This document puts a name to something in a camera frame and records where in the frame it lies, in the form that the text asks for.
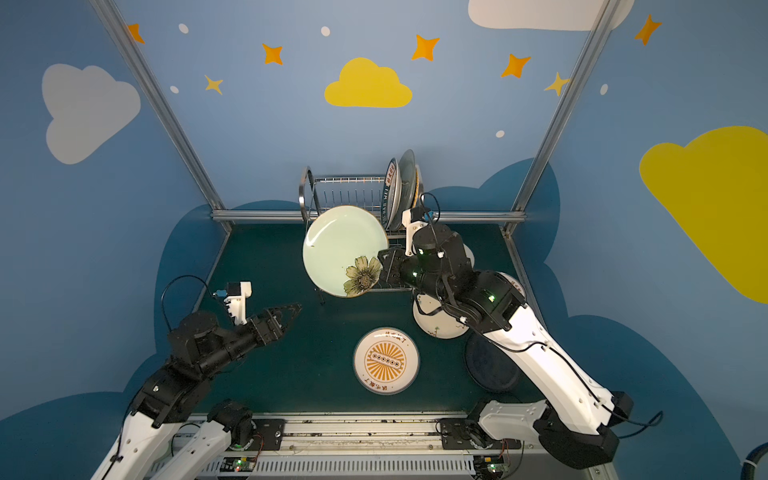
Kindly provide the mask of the white plate dark lettered rim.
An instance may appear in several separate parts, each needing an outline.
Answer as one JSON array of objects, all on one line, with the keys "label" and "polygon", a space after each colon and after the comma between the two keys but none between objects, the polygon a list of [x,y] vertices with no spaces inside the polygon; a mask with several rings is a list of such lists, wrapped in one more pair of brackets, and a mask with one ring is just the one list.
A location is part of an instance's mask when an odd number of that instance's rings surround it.
[{"label": "white plate dark lettered rim", "polygon": [[385,230],[389,229],[392,214],[399,200],[400,174],[398,161],[392,158],[388,164],[382,187],[380,219]]}]

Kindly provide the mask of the plain pale green plate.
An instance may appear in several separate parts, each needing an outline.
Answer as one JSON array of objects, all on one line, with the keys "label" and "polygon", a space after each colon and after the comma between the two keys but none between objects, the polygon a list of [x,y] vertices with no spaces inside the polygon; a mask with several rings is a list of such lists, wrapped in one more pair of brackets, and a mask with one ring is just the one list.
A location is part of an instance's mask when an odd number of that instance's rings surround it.
[{"label": "plain pale green plate", "polygon": [[415,154],[411,149],[405,151],[398,166],[401,180],[399,209],[405,211],[412,207],[414,195],[418,186],[417,164]]}]

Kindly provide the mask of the white plate grey emblem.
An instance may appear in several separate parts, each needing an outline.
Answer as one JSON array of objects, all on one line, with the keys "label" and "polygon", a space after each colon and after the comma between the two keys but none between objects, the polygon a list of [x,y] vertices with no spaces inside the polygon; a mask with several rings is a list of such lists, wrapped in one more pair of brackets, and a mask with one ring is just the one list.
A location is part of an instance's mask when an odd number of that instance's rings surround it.
[{"label": "white plate grey emblem", "polygon": [[468,258],[468,260],[470,262],[470,266],[474,267],[475,266],[475,256],[474,256],[473,251],[467,245],[464,245],[463,248],[464,248],[464,252],[465,252],[466,257]]}]

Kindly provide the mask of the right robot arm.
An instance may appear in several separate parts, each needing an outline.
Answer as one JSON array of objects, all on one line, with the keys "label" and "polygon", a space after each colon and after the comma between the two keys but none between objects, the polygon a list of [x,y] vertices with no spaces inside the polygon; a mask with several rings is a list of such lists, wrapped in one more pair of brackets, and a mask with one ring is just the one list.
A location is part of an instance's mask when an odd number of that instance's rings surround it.
[{"label": "right robot arm", "polygon": [[631,397],[602,387],[541,324],[527,299],[502,273],[476,270],[461,236],[443,224],[416,230],[407,248],[377,254],[380,281],[436,299],[441,309],[508,357],[543,394],[534,403],[489,401],[472,418],[495,440],[536,442],[577,470],[613,461]]}]

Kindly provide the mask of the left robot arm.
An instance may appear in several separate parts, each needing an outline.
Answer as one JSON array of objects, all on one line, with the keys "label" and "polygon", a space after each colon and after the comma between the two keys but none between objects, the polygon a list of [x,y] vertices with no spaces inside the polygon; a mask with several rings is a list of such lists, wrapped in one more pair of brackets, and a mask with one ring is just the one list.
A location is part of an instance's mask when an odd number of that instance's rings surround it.
[{"label": "left robot arm", "polygon": [[209,394],[215,376],[282,339],[301,311],[298,303],[267,308],[232,328],[222,327],[211,312],[186,316],[168,333],[169,358],[130,401],[118,436],[93,477],[142,479]]}]

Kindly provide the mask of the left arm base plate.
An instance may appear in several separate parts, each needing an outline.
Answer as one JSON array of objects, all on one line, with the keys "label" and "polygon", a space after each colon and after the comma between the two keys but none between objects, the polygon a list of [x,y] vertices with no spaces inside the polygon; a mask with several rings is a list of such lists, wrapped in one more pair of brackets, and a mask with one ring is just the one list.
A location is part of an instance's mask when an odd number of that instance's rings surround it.
[{"label": "left arm base plate", "polygon": [[279,451],[283,441],[286,421],[281,418],[254,418],[251,420],[250,437],[243,446],[245,451]]}]

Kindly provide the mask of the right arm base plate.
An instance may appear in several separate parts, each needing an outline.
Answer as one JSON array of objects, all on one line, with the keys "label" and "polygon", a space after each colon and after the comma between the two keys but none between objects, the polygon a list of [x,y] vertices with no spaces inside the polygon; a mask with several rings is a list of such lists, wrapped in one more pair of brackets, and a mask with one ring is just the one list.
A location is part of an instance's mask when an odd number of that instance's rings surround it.
[{"label": "right arm base plate", "polygon": [[485,433],[474,420],[443,418],[436,428],[444,450],[483,450],[488,447]]}]

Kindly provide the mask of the light green flower plate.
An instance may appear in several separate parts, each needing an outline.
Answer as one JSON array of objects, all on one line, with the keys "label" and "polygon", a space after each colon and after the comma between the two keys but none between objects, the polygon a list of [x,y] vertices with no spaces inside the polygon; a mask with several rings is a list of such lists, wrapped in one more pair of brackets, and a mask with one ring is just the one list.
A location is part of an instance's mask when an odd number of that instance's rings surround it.
[{"label": "light green flower plate", "polygon": [[371,213],[338,206],[321,214],[309,227],[302,247],[305,270],[316,287],[340,298],[361,296],[378,283],[378,253],[389,242]]}]

